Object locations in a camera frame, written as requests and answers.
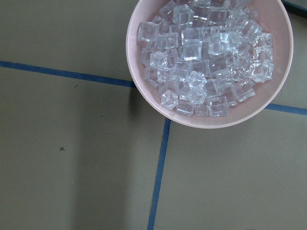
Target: pink bowl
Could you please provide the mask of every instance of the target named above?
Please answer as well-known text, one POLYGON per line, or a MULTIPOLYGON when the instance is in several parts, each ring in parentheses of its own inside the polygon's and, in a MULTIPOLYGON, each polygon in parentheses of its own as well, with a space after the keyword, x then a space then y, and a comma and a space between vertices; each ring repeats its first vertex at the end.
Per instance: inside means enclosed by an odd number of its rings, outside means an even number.
POLYGON ((264 109, 283 86, 292 62, 293 35, 290 20, 280 0, 251 0, 249 7, 258 11, 257 22, 265 32, 272 33, 273 78, 254 87, 256 96, 229 108, 226 117, 187 117, 160 105, 157 90, 144 80, 140 62, 141 48, 137 44, 140 22, 151 20, 168 0, 140 0, 128 26, 126 55, 133 81, 145 100, 159 113, 180 124, 197 128, 222 128, 241 123, 264 109))

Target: floor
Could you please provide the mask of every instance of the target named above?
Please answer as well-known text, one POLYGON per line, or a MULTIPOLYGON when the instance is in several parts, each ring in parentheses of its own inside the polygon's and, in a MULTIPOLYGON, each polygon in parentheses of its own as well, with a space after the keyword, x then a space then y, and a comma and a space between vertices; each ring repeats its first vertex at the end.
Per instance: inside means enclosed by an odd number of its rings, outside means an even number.
POLYGON ((0 2, 0 229, 306 230, 307 19, 272 104, 203 130, 134 88, 136 3, 0 2))

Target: clear plastic cube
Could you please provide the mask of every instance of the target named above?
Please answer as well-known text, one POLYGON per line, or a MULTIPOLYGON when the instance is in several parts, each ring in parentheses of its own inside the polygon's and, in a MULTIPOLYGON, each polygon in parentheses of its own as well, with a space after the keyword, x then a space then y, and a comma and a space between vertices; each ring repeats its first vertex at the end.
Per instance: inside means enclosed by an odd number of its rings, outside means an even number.
POLYGON ((164 7, 159 10, 159 13, 163 19, 171 23, 174 17, 174 8, 178 6, 173 0, 169 1, 164 7))
POLYGON ((232 90, 232 87, 227 87, 221 89, 221 93, 223 97, 227 98, 228 106, 235 106, 237 105, 235 93, 232 90))
POLYGON ((229 7, 231 9, 244 8, 249 0, 230 0, 229 7))
POLYGON ((173 70, 171 68, 163 68, 163 69, 159 69, 157 71, 157 75, 158 75, 158 81, 159 82, 166 82, 170 79, 170 76, 172 75, 173 70))
POLYGON ((156 37, 157 48, 159 50, 178 48, 178 36, 178 33, 165 33, 158 35, 156 37))
POLYGON ((239 102, 243 102, 255 95, 251 79, 246 79, 234 84, 232 90, 239 102))
POLYGON ((202 28, 186 28, 181 32, 182 44, 188 39, 202 40, 202 28))
POLYGON ((215 56, 209 60, 210 73, 215 73, 227 68, 226 58, 224 54, 215 56))
POLYGON ((206 78, 203 73, 199 73, 196 71, 192 71, 190 75, 187 77, 187 82, 189 87, 192 90, 203 90, 204 85, 206 84, 206 78))
POLYGON ((272 79, 274 64, 269 61, 252 63, 249 66, 248 78, 255 82, 265 82, 272 79))
POLYGON ((153 87, 157 88, 159 85, 158 81, 158 73, 157 69, 153 67, 147 67, 145 68, 145 80, 149 82, 153 87))
POLYGON ((208 116, 208 105, 207 105, 206 100, 203 104, 196 104, 195 105, 194 114, 196 116, 208 116))
POLYGON ((229 11, 222 7, 211 7, 208 15, 208 25, 225 25, 229 11))
POLYGON ((141 22, 139 27, 138 41, 151 42, 159 31, 159 25, 151 22, 141 22))
POLYGON ((202 41, 199 39, 187 39, 183 44, 182 58, 185 61, 201 60, 202 41))
POLYGON ((174 8, 173 22, 177 24, 179 30, 192 27, 194 11, 188 5, 181 5, 174 8))
POLYGON ((224 6, 226 0, 211 0, 210 5, 215 7, 222 7, 224 6))
POLYGON ((190 64, 190 71, 196 71, 203 74, 209 74, 209 60, 192 61, 190 64))
POLYGON ((217 79, 208 79, 204 88, 206 89, 208 99, 221 95, 217 79))
POLYGON ((228 102, 226 97, 212 98, 208 100, 209 117, 221 117, 228 115, 228 102))
POLYGON ((161 105, 169 110, 174 109, 178 105, 178 95, 167 90, 161 95, 161 105))
POLYGON ((195 106, 186 99, 185 96, 180 96, 178 99, 178 105, 176 106, 176 112, 185 116, 193 116, 195 106))
POLYGON ((150 54, 150 65, 156 69, 167 67, 167 53, 157 51, 150 54))

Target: ice cube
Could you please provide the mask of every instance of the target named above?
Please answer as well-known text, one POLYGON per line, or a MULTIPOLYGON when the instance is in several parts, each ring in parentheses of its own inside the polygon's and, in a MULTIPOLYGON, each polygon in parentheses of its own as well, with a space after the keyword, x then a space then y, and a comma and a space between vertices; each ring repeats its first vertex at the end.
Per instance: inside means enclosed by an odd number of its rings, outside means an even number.
POLYGON ((187 39, 183 44, 182 58, 185 61, 201 60, 202 41, 199 39, 187 39))
POLYGON ((199 19, 199 18, 193 18, 192 27, 204 27, 207 25, 207 20, 199 19))
POLYGON ((203 40, 202 46, 201 46, 201 59, 202 60, 208 60, 211 58, 211 55, 208 54, 208 51, 209 51, 208 41, 203 40))
POLYGON ((147 67, 145 69, 145 80, 149 82, 153 87, 157 88, 158 81, 158 73, 156 68, 147 67))
POLYGON ((173 21, 174 8, 178 6, 173 0, 169 1, 164 7, 159 10, 159 13, 163 19, 169 23, 173 21))
POLYGON ((239 33, 235 31, 229 31, 229 43, 232 48, 237 48, 242 44, 239 33))
POLYGON ((159 34, 168 33, 168 22, 159 15, 156 15, 151 22, 159 25, 159 34))
POLYGON ((244 9, 244 13, 246 13, 248 15, 248 19, 250 20, 256 20, 256 17, 258 15, 258 12, 253 10, 252 8, 245 8, 244 9))
POLYGON ((209 69, 210 73, 215 73, 220 70, 224 70, 227 68, 226 65, 226 58, 224 54, 215 56, 211 59, 209 59, 209 69))
POLYGON ((151 53, 152 53, 151 50, 148 50, 146 48, 142 49, 142 52, 141 52, 141 63, 144 66, 150 66, 150 54, 151 53))
POLYGON ((182 76, 183 78, 186 78, 189 74, 189 64, 186 62, 177 62, 174 69, 173 69, 173 73, 175 75, 179 75, 182 76))
POLYGON ((239 25, 247 19, 248 15, 242 9, 235 9, 229 12, 229 17, 225 23, 232 30, 238 30, 239 25))
POLYGON ((192 27, 194 11, 188 5, 176 6, 174 8, 173 22, 177 24, 179 30, 192 27))
POLYGON ((225 25, 229 11, 222 7, 211 7, 208 15, 208 25, 225 25))
POLYGON ((244 8, 249 0, 230 0, 229 6, 232 9, 235 8, 244 8))
POLYGON ((215 7, 222 7, 225 0, 211 0, 211 5, 215 7))
POLYGON ((172 68, 176 65, 176 62, 179 60, 179 54, 177 49, 168 49, 167 53, 167 66, 172 68))
POLYGON ((208 79, 204 88, 207 92, 207 98, 215 98, 220 96, 220 90, 217 79, 208 79))
POLYGON ((180 96, 178 99, 178 105, 176 106, 176 111, 178 114, 185 116, 193 116, 195 106, 186 99, 185 96, 180 96))
POLYGON ((243 25, 241 25, 239 30, 240 36, 247 43, 255 40, 260 33, 262 33, 262 27, 259 26, 257 22, 252 20, 248 20, 243 25))
POLYGON ((174 81, 174 86, 177 95, 188 95, 191 92, 189 83, 186 80, 176 80, 174 81))
POLYGON ((168 31, 169 31, 169 33, 178 33, 179 32, 178 27, 176 25, 170 25, 168 27, 168 31))
POLYGON ((208 100, 209 117, 228 115, 228 102, 226 97, 212 98, 208 100))
POLYGON ((224 69, 220 73, 216 74, 219 89, 231 87, 235 81, 229 69, 224 69))
POLYGON ((163 68, 159 69, 157 72, 158 81, 159 82, 166 82, 170 79, 170 75, 172 75, 173 70, 171 68, 163 68))
POLYGON ((205 101, 203 104, 196 104, 194 114, 196 116, 208 116, 207 101, 205 101))
POLYGON ((211 0, 193 0, 191 6, 205 7, 210 6, 211 0))
POLYGON ((174 109, 178 105, 178 95, 167 90, 161 95, 161 105, 169 110, 174 109))
POLYGON ((157 42, 154 41, 154 42, 147 43, 145 48, 147 50, 151 50, 151 52, 158 51, 158 49, 157 49, 157 42))
POLYGON ((167 67, 167 54, 157 51, 150 54, 150 65, 156 69, 167 67))
POLYGON ((234 67, 234 66, 240 65, 239 51, 234 50, 231 53, 226 53, 225 60, 226 60, 227 67, 234 67))
POLYGON ((206 78, 203 73, 192 71, 187 77, 187 82, 189 87, 193 90, 203 90, 204 85, 206 84, 206 78))
POLYGON ((157 36, 157 48, 162 49, 173 49, 178 48, 178 33, 166 33, 157 36))
POLYGON ((141 22, 138 41, 151 42, 158 35, 159 25, 151 22, 141 22))
POLYGON ((208 37, 208 54, 220 55, 223 53, 220 33, 214 33, 208 37))
POLYGON ((232 86, 232 90, 235 94, 236 99, 239 102, 243 102, 247 98, 250 98, 255 95, 251 79, 242 80, 234 84, 232 86))
POLYGON ((188 95, 192 104, 203 104, 206 99, 207 93, 204 90, 191 90, 191 94, 188 95))
POLYGON ((237 105, 236 97, 234 92, 232 91, 232 87, 227 87, 221 89, 221 93, 223 97, 227 98, 228 106, 235 106, 237 105))
POLYGON ((253 61, 262 62, 265 60, 273 61, 273 49, 268 46, 253 48, 253 61))
POLYGON ((249 66, 247 77, 255 82, 265 82, 272 79, 274 64, 269 61, 252 63, 249 66))
POLYGON ((256 47, 272 47, 272 34, 270 33, 260 33, 256 42, 253 44, 254 48, 256 47))
POLYGON ((168 80, 166 82, 162 82, 157 86, 159 98, 161 98, 162 94, 166 91, 170 90, 172 92, 176 92, 175 90, 175 82, 173 80, 168 80))
POLYGON ((229 33, 220 33, 221 50, 226 53, 232 50, 229 33))
POLYGON ((203 61, 192 61, 190 64, 190 70, 196 71, 203 74, 210 73, 209 70, 209 60, 203 60, 203 61))
POLYGON ((202 28, 186 28, 181 32, 182 44, 187 39, 202 40, 202 28))
POLYGON ((176 2, 179 5, 187 4, 189 6, 192 3, 192 0, 176 0, 176 2))

